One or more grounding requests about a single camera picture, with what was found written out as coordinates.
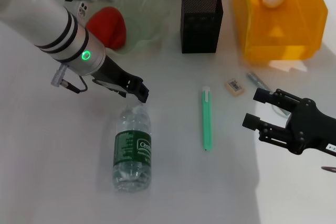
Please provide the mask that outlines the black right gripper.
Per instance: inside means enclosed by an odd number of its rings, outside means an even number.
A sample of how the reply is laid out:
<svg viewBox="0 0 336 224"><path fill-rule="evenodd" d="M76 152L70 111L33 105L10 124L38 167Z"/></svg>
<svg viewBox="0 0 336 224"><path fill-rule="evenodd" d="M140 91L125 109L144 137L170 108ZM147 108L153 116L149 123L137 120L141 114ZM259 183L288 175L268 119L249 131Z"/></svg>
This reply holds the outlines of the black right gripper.
<svg viewBox="0 0 336 224"><path fill-rule="evenodd" d="M254 100L269 103L291 113L287 130L247 113L242 126L259 131L259 140L300 155L306 149L315 149L335 155L335 119L320 112L316 103L277 89L274 92L257 88Z"/></svg>

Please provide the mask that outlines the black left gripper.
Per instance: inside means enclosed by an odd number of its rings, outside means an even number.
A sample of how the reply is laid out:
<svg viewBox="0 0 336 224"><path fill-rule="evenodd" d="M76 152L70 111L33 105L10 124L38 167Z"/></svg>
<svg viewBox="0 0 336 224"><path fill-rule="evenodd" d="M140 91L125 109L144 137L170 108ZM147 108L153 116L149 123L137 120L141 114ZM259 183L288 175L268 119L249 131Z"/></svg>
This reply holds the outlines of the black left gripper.
<svg viewBox="0 0 336 224"><path fill-rule="evenodd" d="M149 89L143 84L143 80L124 71L110 57L106 56L102 66L92 74L94 80L107 84L114 84L124 90L125 93L134 94L139 101L146 103Z"/></svg>

